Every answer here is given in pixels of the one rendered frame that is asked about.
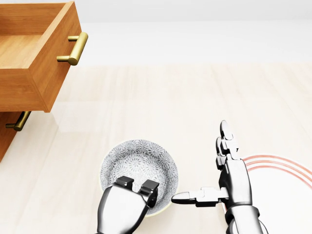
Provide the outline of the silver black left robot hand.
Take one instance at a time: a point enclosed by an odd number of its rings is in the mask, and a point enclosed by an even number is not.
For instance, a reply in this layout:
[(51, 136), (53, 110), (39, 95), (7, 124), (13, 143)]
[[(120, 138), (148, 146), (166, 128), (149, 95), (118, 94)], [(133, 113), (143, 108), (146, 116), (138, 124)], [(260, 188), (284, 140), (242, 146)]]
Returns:
[(105, 189), (97, 212), (97, 234), (132, 234), (156, 205), (159, 183), (148, 179), (136, 193), (133, 182), (121, 176)]

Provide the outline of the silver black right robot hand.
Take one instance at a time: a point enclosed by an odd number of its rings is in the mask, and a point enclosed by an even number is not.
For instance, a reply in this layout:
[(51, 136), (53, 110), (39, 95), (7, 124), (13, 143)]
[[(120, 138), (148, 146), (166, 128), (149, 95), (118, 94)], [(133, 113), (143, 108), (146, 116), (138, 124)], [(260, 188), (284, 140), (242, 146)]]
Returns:
[(194, 204), (196, 207), (214, 207), (222, 202), (226, 208), (252, 205), (252, 190), (245, 162), (238, 156), (238, 143), (228, 123), (220, 123), (220, 136), (216, 139), (216, 165), (221, 171), (219, 189), (202, 187), (198, 191), (182, 192), (172, 196), (175, 204)]

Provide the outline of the patterned black white bowl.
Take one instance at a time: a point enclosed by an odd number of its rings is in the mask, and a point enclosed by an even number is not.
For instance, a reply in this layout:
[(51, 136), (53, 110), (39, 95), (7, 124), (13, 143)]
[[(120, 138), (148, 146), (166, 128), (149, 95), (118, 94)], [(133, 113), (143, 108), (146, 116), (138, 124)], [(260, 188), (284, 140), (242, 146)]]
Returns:
[(125, 141), (104, 157), (99, 171), (102, 190), (121, 176), (134, 179), (134, 192), (138, 192), (148, 179), (159, 183), (156, 205), (147, 212), (146, 217), (166, 210), (178, 189), (178, 169), (173, 158), (160, 145), (144, 139)]

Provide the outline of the white plate with red rings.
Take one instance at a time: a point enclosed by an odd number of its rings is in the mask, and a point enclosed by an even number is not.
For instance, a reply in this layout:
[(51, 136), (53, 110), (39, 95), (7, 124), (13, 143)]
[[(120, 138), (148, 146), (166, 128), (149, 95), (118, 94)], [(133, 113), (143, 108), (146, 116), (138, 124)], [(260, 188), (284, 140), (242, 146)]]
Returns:
[(277, 155), (247, 156), (244, 162), (268, 234), (312, 234), (312, 169)]

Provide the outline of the open wooden drawer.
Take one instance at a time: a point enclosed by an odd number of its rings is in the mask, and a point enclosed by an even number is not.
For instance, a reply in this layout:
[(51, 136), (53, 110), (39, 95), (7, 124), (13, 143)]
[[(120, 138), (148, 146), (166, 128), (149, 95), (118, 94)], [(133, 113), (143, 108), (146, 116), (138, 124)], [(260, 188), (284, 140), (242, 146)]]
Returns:
[(0, 4), (0, 112), (49, 112), (81, 32), (73, 1)]

